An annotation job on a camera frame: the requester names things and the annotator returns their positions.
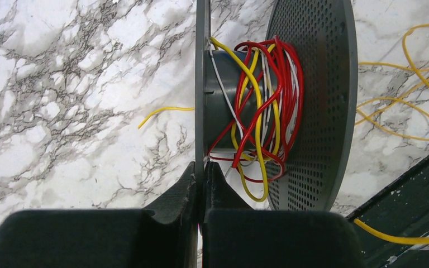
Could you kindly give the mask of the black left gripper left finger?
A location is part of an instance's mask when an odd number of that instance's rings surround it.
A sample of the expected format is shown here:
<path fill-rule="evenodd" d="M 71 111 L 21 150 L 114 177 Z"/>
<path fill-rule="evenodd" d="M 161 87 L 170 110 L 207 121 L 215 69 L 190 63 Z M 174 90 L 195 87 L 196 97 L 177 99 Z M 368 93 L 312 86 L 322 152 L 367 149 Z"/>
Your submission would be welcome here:
<path fill-rule="evenodd" d="M 0 267 L 196 267 L 195 164 L 143 208 L 22 210 L 0 225 Z"/>

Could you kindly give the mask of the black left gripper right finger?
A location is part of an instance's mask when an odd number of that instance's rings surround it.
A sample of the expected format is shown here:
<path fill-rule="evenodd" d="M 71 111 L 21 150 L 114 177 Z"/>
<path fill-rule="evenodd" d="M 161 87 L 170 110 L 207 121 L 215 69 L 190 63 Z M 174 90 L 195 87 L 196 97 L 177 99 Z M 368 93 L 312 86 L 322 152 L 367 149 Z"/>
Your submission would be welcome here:
<path fill-rule="evenodd" d="M 330 212 L 255 210 L 217 162 L 204 170 L 203 267 L 365 267 L 352 225 Z"/>

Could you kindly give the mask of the black cable spool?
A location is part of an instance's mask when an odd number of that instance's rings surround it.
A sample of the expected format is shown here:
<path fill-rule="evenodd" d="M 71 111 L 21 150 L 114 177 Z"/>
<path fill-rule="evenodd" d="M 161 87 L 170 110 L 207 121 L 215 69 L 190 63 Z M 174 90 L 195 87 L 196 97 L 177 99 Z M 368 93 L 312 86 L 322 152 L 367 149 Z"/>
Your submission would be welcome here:
<path fill-rule="evenodd" d="M 195 178 L 201 183 L 215 128 L 228 123 L 215 93 L 208 59 L 210 1 L 196 1 Z M 275 1 L 268 39 L 293 45 L 305 77 L 299 134 L 286 161 L 287 173 L 269 183 L 269 203 L 280 210 L 331 209 L 351 148 L 358 91 L 358 56 L 351 1 Z"/>

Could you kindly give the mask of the black front frame rail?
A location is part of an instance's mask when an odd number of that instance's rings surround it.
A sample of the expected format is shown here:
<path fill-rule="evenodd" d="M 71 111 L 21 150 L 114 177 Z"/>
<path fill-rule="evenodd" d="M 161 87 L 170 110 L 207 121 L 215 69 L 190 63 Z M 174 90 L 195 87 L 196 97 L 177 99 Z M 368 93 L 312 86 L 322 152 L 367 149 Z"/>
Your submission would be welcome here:
<path fill-rule="evenodd" d="M 429 155 L 346 218 L 391 236 L 429 236 Z M 354 228 L 367 267 L 429 267 L 429 245 L 390 243 Z"/>

